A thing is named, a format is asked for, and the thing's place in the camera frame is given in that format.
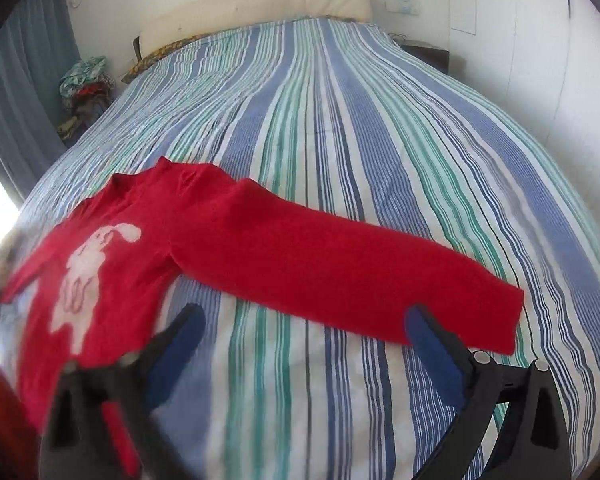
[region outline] white pillow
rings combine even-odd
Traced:
[[[370,0],[197,0],[157,18],[140,33],[147,56],[174,41],[254,23],[310,16],[371,21]]]

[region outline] red object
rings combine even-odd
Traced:
[[[89,83],[88,85],[83,86],[82,88],[80,88],[75,95],[80,96],[80,97],[85,97],[85,96],[92,96],[92,95],[96,95],[99,92],[109,92],[109,87],[104,84],[102,81],[97,81],[95,83]]]
[[[38,478],[38,436],[0,371],[0,479]]]
[[[511,354],[523,291],[435,242],[314,211],[210,164],[161,158],[115,174],[15,273],[9,303],[38,278],[18,389],[42,428],[58,373],[142,349],[183,272],[328,326],[407,343],[404,309],[429,307],[470,347]]]

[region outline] striped bedspread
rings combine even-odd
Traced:
[[[432,238],[523,288],[516,352],[495,358],[551,364],[574,474],[600,449],[598,229],[544,150],[480,94],[372,25],[306,19],[222,32],[136,79],[44,176],[20,222],[46,232],[114,172],[142,171],[161,155]],[[31,292],[4,309],[7,367]],[[184,277],[160,326],[187,301],[206,311],[205,338],[155,416],[206,478],[410,478],[453,417],[410,348]],[[468,478],[502,418],[494,414]]]

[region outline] rabbit graphic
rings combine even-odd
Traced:
[[[57,331],[65,323],[71,325],[73,328],[71,354],[73,355],[82,351],[82,342],[91,325],[93,309],[100,297],[98,270],[106,259],[102,250],[113,240],[116,232],[120,233],[127,242],[133,243],[140,239],[142,231],[131,224],[101,227],[67,260],[67,273],[60,285],[50,332]]]

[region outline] blue curtain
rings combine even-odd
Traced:
[[[79,58],[65,0],[22,0],[0,30],[0,182],[17,206],[66,149],[58,86]]]

